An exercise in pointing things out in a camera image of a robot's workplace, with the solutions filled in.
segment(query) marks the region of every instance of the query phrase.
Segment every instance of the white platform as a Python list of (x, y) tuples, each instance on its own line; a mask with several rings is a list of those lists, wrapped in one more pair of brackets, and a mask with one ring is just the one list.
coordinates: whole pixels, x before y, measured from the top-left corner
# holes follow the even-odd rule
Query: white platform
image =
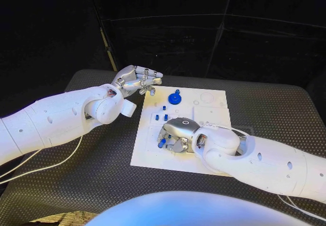
[[(172, 105), (167, 97), (176, 89), (180, 90), (182, 102)], [(166, 123), (166, 114), (167, 120), (186, 117), (195, 120), (199, 125), (211, 122), (231, 126), (225, 91), (156, 86), (154, 96), (151, 97), (149, 92), (146, 93), (130, 165), (229, 176), (226, 173), (212, 173), (195, 154), (190, 153), (192, 150), (186, 153), (174, 153), (157, 147), (157, 136)]]

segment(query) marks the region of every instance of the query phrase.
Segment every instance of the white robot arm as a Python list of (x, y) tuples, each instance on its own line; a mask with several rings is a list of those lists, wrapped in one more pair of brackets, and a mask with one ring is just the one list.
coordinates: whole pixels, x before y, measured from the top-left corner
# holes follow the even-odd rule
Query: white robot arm
[(0, 165), (42, 148), (58, 146), (110, 124), (120, 113), (131, 117), (136, 105), (124, 98), (137, 89), (154, 95), (153, 84), (163, 74), (140, 66), (127, 66), (111, 84), (66, 92), (36, 101), (0, 119)]
[[(176, 143), (163, 145), (169, 135)], [(228, 173), (261, 190), (326, 203), (326, 159), (277, 141), (244, 135), (238, 137), (219, 125), (200, 127), (190, 119), (176, 118), (163, 125), (157, 142), (174, 152), (190, 145), (211, 171)]]

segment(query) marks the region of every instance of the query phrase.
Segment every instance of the blue knob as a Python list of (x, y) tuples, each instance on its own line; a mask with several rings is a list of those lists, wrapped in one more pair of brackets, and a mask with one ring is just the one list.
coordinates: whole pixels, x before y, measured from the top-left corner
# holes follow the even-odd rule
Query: blue knob
[(166, 140), (164, 139), (161, 139), (161, 141), (160, 141), (160, 143), (159, 143), (159, 148), (163, 148), (163, 145), (164, 145), (164, 143), (166, 143)]
[(170, 104), (177, 105), (182, 102), (180, 90), (176, 90), (167, 99)]

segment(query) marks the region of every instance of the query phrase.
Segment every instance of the rubber mat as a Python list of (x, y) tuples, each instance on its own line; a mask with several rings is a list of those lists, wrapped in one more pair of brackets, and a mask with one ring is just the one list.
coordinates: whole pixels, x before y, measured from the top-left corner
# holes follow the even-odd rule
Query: rubber mat
[[(110, 71), (82, 70), (75, 73), (66, 91), (111, 83), (114, 75)], [(249, 128), (255, 136), (326, 157), (326, 128), (300, 87), (174, 76), (163, 77), (163, 85), (225, 90), (235, 128)], [(133, 117), (120, 115), (110, 125), (97, 127), (84, 136), (75, 155), (61, 166), (10, 182), (0, 199), (0, 225), (19, 225), (78, 210), (99, 213), (136, 196), (176, 190), (237, 197), (313, 225), (323, 225), (322, 220), (284, 205), (275, 194), (234, 178), (130, 166), (143, 99), (138, 93), (128, 97), (137, 105)], [(17, 169), (16, 175), (61, 162), (78, 141), (43, 150)], [(324, 204), (303, 198), (293, 200), (304, 210), (326, 217)]]

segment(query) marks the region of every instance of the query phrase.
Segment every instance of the white cable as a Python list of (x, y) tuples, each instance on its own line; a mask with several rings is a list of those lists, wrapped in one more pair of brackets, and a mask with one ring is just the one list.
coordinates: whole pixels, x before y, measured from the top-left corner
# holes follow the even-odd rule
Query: white cable
[(280, 197), (280, 195), (277, 195), (277, 196), (278, 196), (278, 198), (281, 199), (281, 201), (283, 201), (288, 206), (291, 206), (294, 209), (297, 209), (299, 211), (301, 211), (306, 215), (309, 215), (310, 217), (314, 217), (314, 218), (317, 218), (317, 219), (326, 221), (326, 219), (322, 218), (320, 216), (317, 216), (316, 214), (313, 214), (313, 213), (310, 213), (310, 212), (301, 210), (301, 209), (297, 207), (297, 205), (293, 203), (293, 201), (291, 201), (291, 199), (290, 199), (288, 196), (287, 196), (287, 198), (288, 198), (290, 202), (293, 203), (293, 205), (284, 201), (284, 199)]
[(9, 173), (11, 173), (19, 167), (22, 167), (22, 165), (30, 160), (30, 158), (39, 153), (42, 151), (42, 149), (39, 149), (30, 156), (29, 156), (29, 158), (9, 171), (9, 172), (6, 172), (1, 176), (0, 176), (0, 178), (3, 177), (3, 176), (6, 176)]
[[(81, 141), (82, 141), (82, 136), (81, 136), (81, 139), (79, 139), (79, 142), (78, 142), (78, 145), (76, 145), (76, 148), (75, 148), (74, 152), (71, 153), (71, 155), (68, 156), (68, 158), (66, 158), (62, 162), (59, 162), (58, 164), (55, 164), (55, 165), (52, 165), (52, 166), (46, 166), (46, 167), (43, 167), (43, 168), (40, 168), (40, 169), (36, 169), (36, 170), (33, 170), (33, 171), (29, 171), (29, 172), (26, 172), (26, 173), (23, 173), (23, 174), (17, 175), (16, 177), (13, 177), (13, 178), (10, 178), (10, 179), (1, 181), (1, 182), (0, 182), (0, 185), (4, 184), (4, 183), (7, 183), (9, 181), (14, 180), (16, 178), (19, 178), (19, 177), (22, 177), (22, 176), (30, 174), (30, 173), (35, 173), (35, 172), (37, 172), (37, 171), (46, 170), (46, 169), (49, 169), (49, 168), (56, 167), (58, 165), (61, 165), (61, 164), (72, 157), (72, 155), (75, 154), (76, 149), (78, 149), (79, 144), (81, 144)], [(22, 163), (19, 166), (22, 166), (22, 165), (26, 163), (26, 161), (36, 155), (36, 153), (35, 153), (35, 154), (23, 161), (23, 163)]]
[(224, 126), (224, 125), (216, 125), (216, 126), (225, 128), (225, 129), (229, 129), (229, 130), (235, 130), (235, 131), (238, 131), (239, 133), (242, 133), (245, 136), (249, 136), (244, 131), (241, 131), (241, 130), (232, 128), (232, 127), (228, 127), (228, 126)]

